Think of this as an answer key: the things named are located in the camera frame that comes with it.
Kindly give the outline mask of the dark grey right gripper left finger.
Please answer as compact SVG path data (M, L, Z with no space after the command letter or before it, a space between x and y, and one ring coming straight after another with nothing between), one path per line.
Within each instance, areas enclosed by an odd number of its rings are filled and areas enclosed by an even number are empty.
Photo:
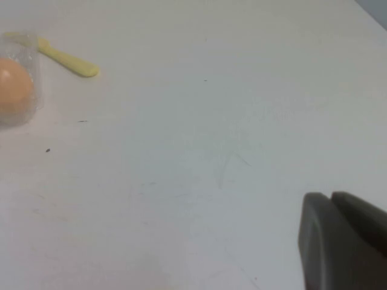
M321 193L302 203L298 247L306 289L386 289L386 257Z

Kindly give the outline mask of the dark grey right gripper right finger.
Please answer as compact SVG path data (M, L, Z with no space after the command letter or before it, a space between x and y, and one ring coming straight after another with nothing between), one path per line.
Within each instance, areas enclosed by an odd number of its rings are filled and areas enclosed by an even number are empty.
M347 192L333 192L331 201L351 228L386 257L386 212Z

